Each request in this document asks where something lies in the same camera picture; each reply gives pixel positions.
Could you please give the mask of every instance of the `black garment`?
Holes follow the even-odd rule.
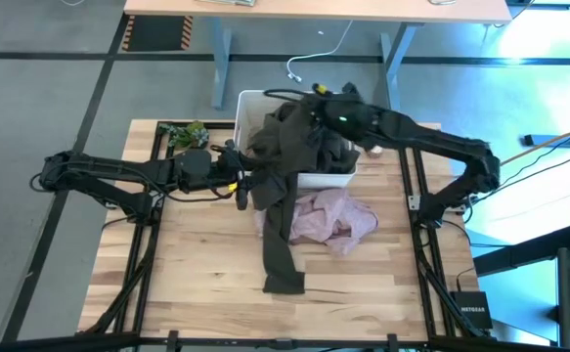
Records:
[[[261,182],[250,191],[254,207],[267,210],[263,227],[267,280],[263,291],[304,293],[304,273],[295,270],[287,245],[298,173],[348,173],[359,153],[348,150],[335,132],[316,126],[303,103],[284,103],[268,113],[263,128],[250,138],[249,149],[265,164],[252,171]]]

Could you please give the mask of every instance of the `desk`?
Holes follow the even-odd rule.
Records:
[[[432,5],[428,0],[256,0],[253,7],[197,0],[127,0],[127,15],[205,16],[213,18],[215,86],[211,105],[222,108],[228,74],[232,33],[221,17],[334,19],[401,22],[393,45],[380,34],[388,107],[400,110],[397,72],[418,27],[424,22],[507,23],[511,17],[504,0],[458,0],[454,5]]]
[[[211,143],[223,144],[233,136],[234,123],[220,122],[229,129],[211,129]],[[132,121],[123,159],[151,158],[157,123]],[[348,187],[354,198],[378,214],[375,233],[343,258],[332,257],[319,243],[290,247],[296,267],[306,272],[303,295],[262,292],[262,246],[251,205],[246,211],[238,211],[231,199],[166,201],[142,336],[167,337],[170,330],[178,330],[183,338],[386,341],[388,333],[395,333],[400,341],[427,341],[397,155],[395,151],[385,151],[381,158],[371,159],[363,154],[358,173]],[[423,154],[423,163],[430,191],[436,192],[449,183],[447,159]],[[117,185],[130,192],[141,191],[139,185]],[[196,192],[174,196],[212,195]],[[107,220],[122,216],[112,210]],[[447,218],[462,224],[458,215]],[[80,330],[93,325],[120,291],[134,228],[133,224],[117,223],[103,231]],[[438,235],[446,280],[452,288],[456,275],[473,266],[469,246],[454,227],[443,227]],[[473,272],[462,275],[460,281],[464,289],[478,289]],[[431,301],[437,332],[443,333],[440,304],[434,292]],[[132,322],[135,304],[133,296],[127,322]]]

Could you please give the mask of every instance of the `pink cloth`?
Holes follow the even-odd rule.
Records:
[[[254,220],[262,237],[265,211],[257,211]],[[378,216],[368,206],[350,198],[346,189],[331,189],[295,201],[289,241],[305,237],[346,255],[377,227]]]

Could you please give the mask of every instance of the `table leg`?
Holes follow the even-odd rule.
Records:
[[[228,64],[230,59],[230,43],[232,33],[230,29],[224,29],[222,19],[213,18],[213,58],[215,60],[215,85],[211,105],[220,110],[224,102],[224,91],[226,89],[226,77],[228,75]]]
[[[382,47],[382,60],[386,79],[386,94],[388,107],[391,110],[400,110],[400,93],[398,91],[398,69],[406,55],[415,31],[423,23],[402,22],[395,36],[395,43],[391,45],[389,34],[380,33],[380,46]]]

